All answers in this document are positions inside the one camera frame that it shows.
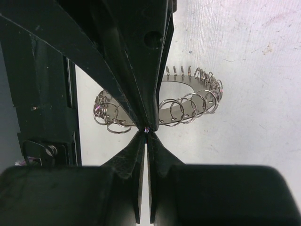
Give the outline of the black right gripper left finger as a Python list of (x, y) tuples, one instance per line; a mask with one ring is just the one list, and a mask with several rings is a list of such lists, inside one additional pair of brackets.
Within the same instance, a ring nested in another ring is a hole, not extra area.
[(0, 176), (3, 226), (135, 226), (141, 221), (145, 134), (98, 167), (15, 166)]

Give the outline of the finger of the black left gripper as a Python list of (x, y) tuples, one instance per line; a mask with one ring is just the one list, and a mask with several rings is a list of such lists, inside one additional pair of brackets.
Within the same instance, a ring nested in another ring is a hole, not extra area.
[(174, 0), (107, 0), (125, 65), (117, 78), (125, 111), (139, 129), (157, 130), (158, 92), (174, 32)]
[(101, 0), (3, 0), (0, 15), (69, 58), (145, 128), (129, 52)]

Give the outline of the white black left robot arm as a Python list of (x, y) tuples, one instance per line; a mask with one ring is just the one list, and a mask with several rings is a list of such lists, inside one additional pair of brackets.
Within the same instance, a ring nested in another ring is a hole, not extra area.
[(175, 0), (3, 0), (0, 44), (26, 162), (81, 165), (75, 69), (139, 130), (159, 127)]

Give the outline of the metal key ring disc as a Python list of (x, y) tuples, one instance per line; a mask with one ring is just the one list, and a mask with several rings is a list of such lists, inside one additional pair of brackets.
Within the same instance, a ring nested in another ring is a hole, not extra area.
[[(175, 127), (192, 123), (203, 115), (214, 114), (223, 97), (222, 81), (216, 79), (212, 72), (207, 73), (199, 67), (194, 72), (190, 67), (186, 71), (181, 68), (179, 73), (176, 67), (172, 72), (166, 67), (162, 81), (187, 85), (192, 92), (183, 97), (165, 99), (159, 104), (160, 125)], [(93, 117), (97, 124), (106, 126), (114, 134), (127, 133), (135, 126), (117, 100), (106, 90), (102, 90), (95, 98)], [(123, 130), (112, 130), (112, 125), (120, 126)]]

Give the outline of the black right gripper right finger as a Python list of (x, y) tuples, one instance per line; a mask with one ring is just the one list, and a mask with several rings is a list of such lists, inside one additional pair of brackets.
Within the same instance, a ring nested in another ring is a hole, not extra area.
[(156, 226), (298, 226), (283, 178), (261, 165), (186, 164), (147, 134), (150, 222)]

